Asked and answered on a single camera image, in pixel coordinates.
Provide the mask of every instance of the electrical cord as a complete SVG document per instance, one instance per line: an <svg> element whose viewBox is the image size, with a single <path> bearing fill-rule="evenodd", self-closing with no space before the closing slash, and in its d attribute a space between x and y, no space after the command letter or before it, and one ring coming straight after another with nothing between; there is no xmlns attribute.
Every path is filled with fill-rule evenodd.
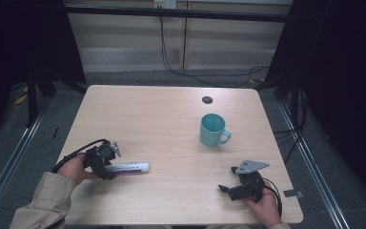
<svg viewBox="0 0 366 229"><path fill-rule="evenodd" d="M165 66L165 68L170 72L170 73L174 73L176 75L180 75L180 76L185 76L185 77L190 77L193 78L201 83L205 83L207 85L210 86L214 86L216 88L239 88L242 87L246 84L249 83L249 80L252 79L252 74L253 73L257 73L260 72L263 69L268 69L269 66L257 66L257 67L253 67L249 70L248 73L239 73L239 74L186 74L186 73L178 73L176 72L170 65L169 60L168 60L168 56L166 55L166 45L165 45L165 36L164 36L164 29L163 29L163 17L159 17L159 22L160 22L160 29L161 29L161 41L162 41L162 61L163 61L163 65ZM202 76L249 76L248 79L238 85L235 86L221 86L221 85L216 85L214 83L211 82L207 82L203 79L197 78L197 77L202 77Z"/></svg>
<svg viewBox="0 0 366 229"><path fill-rule="evenodd" d="M80 149L77 149L76 151L70 153L69 155L67 156L64 156L64 158L59 161L55 167L52 169L52 173L56 174L58 172L58 170L65 164L67 163L68 161L70 161L72 158L74 158L75 156L77 155L80 155L80 154L85 154L85 153L81 153L81 151L85 150L86 148L98 143L98 142L105 142L105 143L110 143L107 139L98 139L98 140L95 140L83 147L81 147Z"/></svg>
<svg viewBox="0 0 366 229"><path fill-rule="evenodd" d="M267 178L263 178L263 179L264 179L264 180L269 181L271 184L273 184L273 186L274 186L274 188L275 188L275 190L274 190L273 188L271 188L271 187L269 187L269 186L264 185L264 188L266 188L266 189L268 189L268 190L272 191L272 192L273 192L273 194L275 195L275 198L277 199L277 210L278 210L278 214L279 214L279 215L280 215L280 217L281 217L282 212L283 212L283 204L282 204L282 202L281 202L281 195L280 195L280 193L278 192L277 186L275 186L275 184L274 184L271 180L269 180L269 179L267 179Z"/></svg>
<svg viewBox="0 0 366 229"><path fill-rule="evenodd" d="M301 89L301 109L302 109L302 119L301 119L301 123L299 124L299 128L297 130L292 130L292 132L295 132L295 134L293 135L295 137L295 143L294 145L291 147L291 150L290 152L287 154L286 158L284 159L284 164L287 165L294 149L295 149L295 146L296 144L299 143L299 140L300 140L300 136L302 135L302 130L303 130L303 127L305 125L305 122L306 122L306 118L307 118L307 111L308 111L308 105L309 105L309 102L308 102L308 99L306 97L306 94L305 92L303 91L303 89ZM284 143L288 142L290 139L280 143L280 145L283 145Z"/></svg>

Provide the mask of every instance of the person's left hand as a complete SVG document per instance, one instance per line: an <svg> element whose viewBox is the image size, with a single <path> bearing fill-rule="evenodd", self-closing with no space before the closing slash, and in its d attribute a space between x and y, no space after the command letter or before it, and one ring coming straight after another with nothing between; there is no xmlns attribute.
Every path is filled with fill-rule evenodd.
<svg viewBox="0 0 366 229"><path fill-rule="evenodd" d="M83 168L83 161L85 154L79 154L65 163L57 172L58 175L69 177L80 184L85 179L98 179L99 177L94 173L88 173Z"/></svg>

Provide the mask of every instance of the mug handle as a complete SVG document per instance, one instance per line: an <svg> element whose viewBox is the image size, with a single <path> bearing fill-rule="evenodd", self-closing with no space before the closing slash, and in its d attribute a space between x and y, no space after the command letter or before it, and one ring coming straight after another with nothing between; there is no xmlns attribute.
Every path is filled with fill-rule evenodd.
<svg viewBox="0 0 366 229"><path fill-rule="evenodd" d="M227 130L224 130L222 132L222 134L225 135L227 137L227 139L225 139L225 140L219 139L218 144L221 144L221 145L227 143L227 141L231 138L231 133L229 133Z"/></svg>

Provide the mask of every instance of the beige jacket sleeve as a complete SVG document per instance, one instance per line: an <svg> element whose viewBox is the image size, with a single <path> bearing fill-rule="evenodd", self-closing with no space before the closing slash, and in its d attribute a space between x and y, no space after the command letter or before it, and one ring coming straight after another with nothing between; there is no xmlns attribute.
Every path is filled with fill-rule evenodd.
<svg viewBox="0 0 366 229"><path fill-rule="evenodd" d="M62 220L71 209L71 193L77 186L68 177L44 173L29 205L16 210L10 228L47 228Z"/></svg>

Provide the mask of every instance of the light wood tabletop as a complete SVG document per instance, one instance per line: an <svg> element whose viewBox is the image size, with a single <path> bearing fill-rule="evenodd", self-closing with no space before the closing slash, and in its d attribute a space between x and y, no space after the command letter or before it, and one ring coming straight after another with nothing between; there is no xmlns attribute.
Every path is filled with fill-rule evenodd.
<svg viewBox="0 0 366 229"><path fill-rule="evenodd" d="M204 96L213 103L202 101ZM219 114L231 139L207 147L200 120ZM67 224L210 225L255 224L242 201L231 201L218 184L240 185L232 166L268 162L259 173L278 188L284 222L303 215L257 91L183 87L90 86L59 159L100 138L116 141L122 157L112 164L149 162L143 175L85 180L72 193Z"/></svg>

